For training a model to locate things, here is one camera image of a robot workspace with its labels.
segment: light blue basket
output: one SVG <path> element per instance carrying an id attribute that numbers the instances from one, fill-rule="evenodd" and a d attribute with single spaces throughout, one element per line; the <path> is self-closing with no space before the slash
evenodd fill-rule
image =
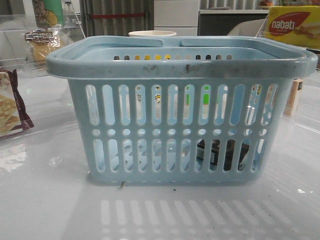
<path id="1" fill-rule="evenodd" d="M 104 182 L 255 179 L 292 80 L 316 65 L 301 48 L 228 36 L 95 36 L 47 57 L 48 73 L 68 79 L 90 172 Z"/>

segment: yellow snack box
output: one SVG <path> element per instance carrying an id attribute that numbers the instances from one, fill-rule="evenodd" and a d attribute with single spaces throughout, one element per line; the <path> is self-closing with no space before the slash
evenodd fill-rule
<path id="1" fill-rule="evenodd" d="M 269 9 L 265 38 L 320 49 L 320 6 L 274 6 Z"/>

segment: white table surface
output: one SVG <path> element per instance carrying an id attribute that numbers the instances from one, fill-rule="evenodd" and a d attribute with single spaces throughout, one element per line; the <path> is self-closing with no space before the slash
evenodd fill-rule
<path id="1" fill-rule="evenodd" d="M 318 78 L 280 121 L 258 180 L 123 189 L 88 175 L 67 81 L 21 80 L 35 127 L 0 140 L 0 239 L 320 239 Z"/>

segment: wafer package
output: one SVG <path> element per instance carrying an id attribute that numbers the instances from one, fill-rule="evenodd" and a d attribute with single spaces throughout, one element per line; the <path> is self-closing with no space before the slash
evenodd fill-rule
<path id="1" fill-rule="evenodd" d="M 17 72 L 0 71 L 0 138 L 20 133 L 33 126 L 18 92 Z"/>
<path id="2" fill-rule="evenodd" d="M 285 44 L 320 49 L 320 6 L 273 6 L 264 37 Z"/>

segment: red stripe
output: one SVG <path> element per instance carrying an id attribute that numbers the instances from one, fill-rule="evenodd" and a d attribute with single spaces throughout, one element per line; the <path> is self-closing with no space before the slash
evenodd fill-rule
<path id="1" fill-rule="evenodd" d="M 131 13 L 131 14 L 110 14 L 110 15 L 94 15 L 94 14 L 91 14 L 91 18 L 93 18 L 93 19 L 137 18 L 137 17 L 144 17 L 145 15 L 146 15 L 145 12 L 142 12 L 142 13 Z"/>

